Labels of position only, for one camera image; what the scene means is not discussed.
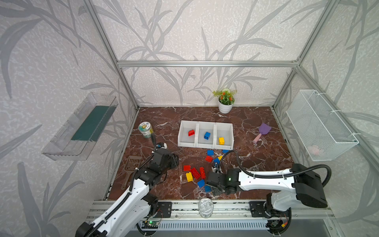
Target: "green board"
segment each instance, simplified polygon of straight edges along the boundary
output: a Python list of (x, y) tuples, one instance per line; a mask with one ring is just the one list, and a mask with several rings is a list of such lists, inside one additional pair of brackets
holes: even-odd
[(115, 110), (116, 106), (95, 106), (71, 140), (97, 141)]

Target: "white flower pot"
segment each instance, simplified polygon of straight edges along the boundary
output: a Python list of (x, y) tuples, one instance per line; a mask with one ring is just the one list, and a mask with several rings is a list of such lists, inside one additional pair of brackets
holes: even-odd
[(223, 105), (220, 103), (218, 99), (217, 99), (217, 102), (218, 102), (218, 109), (220, 110), (221, 113), (229, 113), (232, 110), (233, 105), (234, 105), (234, 104)]

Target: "potted plant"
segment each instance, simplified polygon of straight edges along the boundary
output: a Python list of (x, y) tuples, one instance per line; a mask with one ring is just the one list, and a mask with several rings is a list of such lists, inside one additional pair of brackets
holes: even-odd
[(236, 90), (231, 91), (229, 88), (224, 88), (220, 91), (214, 91), (213, 95), (218, 99), (218, 109), (221, 113), (229, 113), (234, 104), (234, 95)]

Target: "purple toy shovel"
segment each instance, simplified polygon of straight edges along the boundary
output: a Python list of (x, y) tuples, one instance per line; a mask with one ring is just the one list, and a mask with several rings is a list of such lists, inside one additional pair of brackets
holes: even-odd
[(258, 136), (253, 140), (253, 143), (256, 144), (257, 141), (260, 139), (260, 136), (268, 134), (268, 132), (271, 130), (271, 127), (265, 123), (262, 123), (259, 127), (259, 134)]

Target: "red wire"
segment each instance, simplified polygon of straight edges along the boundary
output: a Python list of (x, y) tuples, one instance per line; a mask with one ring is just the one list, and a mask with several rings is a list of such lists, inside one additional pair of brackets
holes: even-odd
[(161, 211), (161, 213), (162, 213), (161, 220), (159, 220), (159, 224), (160, 224), (161, 221), (162, 221), (162, 218), (163, 218), (163, 212), (162, 212), (162, 210), (161, 210), (160, 208), (158, 209), (158, 211)]
[[(284, 216), (285, 216), (285, 218), (287, 219), (287, 222), (288, 222), (288, 218), (287, 218), (287, 216), (286, 216), (285, 214), (284, 214)], [(287, 223), (287, 222), (286, 222), (286, 223)]]

